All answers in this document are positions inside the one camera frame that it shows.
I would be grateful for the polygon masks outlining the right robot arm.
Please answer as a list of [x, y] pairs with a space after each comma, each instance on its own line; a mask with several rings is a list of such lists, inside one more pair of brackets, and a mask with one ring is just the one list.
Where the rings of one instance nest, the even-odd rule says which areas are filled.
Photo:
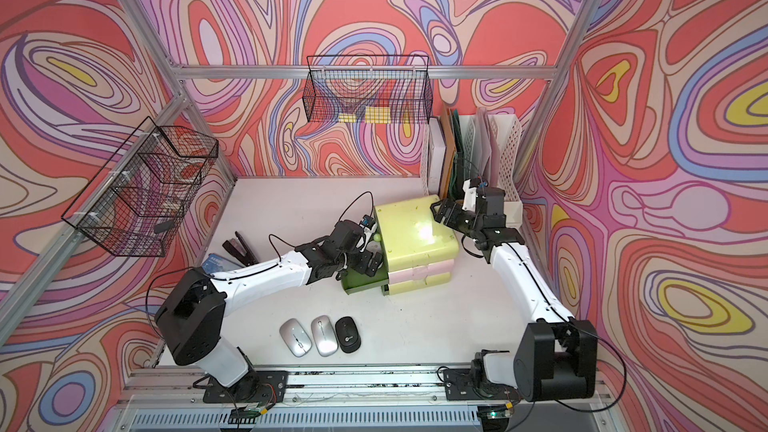
[[508, 386], [528, 402], [586, 399], [596, 387], [598, 335], [588, 320], [577, 320], [552, 292], [534, 265], [518, 229], [507, 225], [504, 191], [470, 185], [465, 201], [430, 205], [436, 222], [471, 239], [501, 277], [525, 320], [515, 352], [482, 350], [470, 367], [476, 388]]

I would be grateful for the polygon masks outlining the silver computer mouse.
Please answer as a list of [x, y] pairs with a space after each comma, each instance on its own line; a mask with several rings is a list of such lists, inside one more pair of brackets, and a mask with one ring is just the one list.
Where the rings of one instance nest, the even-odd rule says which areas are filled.
[[295, 318], [284, 322], [279, 328], [279, 334], [286, 347], [296, 358], [307, 355], [313, 348], [310, 336]]
[[316, 317], [311, 321], [311, 332], [317, 352], [321, 357], [329, 357], [338, 349], [338, 340], [334, 324], [327, 315]]

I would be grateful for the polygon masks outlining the green drawer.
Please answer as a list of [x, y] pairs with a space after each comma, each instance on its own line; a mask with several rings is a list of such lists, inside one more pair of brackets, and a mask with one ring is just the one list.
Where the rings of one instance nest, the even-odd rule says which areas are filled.
[[382, 265], [373, 276], [349, 269], [342, 278], [341, 284], [344, 292], [351, 295], [387, 285], [388, 279], [388, 268], [386, 265]]

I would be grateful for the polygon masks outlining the black computer mouse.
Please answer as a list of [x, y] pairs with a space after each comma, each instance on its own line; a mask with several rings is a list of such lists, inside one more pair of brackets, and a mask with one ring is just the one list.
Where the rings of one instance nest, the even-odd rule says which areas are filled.
[[352, 317], [341, 317], [335, 323], [335, 333], [339, 347], [344, 353], [351, 354], [360, 348], [361, 336], [357, 324]]

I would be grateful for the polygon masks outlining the green drawer cabinet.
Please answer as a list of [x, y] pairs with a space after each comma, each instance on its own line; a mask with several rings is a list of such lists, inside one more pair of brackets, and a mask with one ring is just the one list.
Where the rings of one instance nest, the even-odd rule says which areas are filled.
[[387, 283], [385, 295], [443, 285], [451, 280], [459, 243], [453, 230], [437, 222], [431, 206], [436, 195], [375, 207]]

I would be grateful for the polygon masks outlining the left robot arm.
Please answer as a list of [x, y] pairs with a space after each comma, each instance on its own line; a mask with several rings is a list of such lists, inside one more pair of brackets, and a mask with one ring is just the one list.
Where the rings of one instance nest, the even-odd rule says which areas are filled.
[[191, 268], [154, 315], [160, 336], [178, 366], [193, 365], [209, 376], [208, 402], [257, 399], [262, 382], [247, 356], [221, 335], [224, 319], [269, 295], [311, 285], [347, 271], [374, 275], [383, 254], [368, 249], [376, 220], [339, 220], [333, 231], [295, 246], [278, 258], [233, 271], [208, 274]]

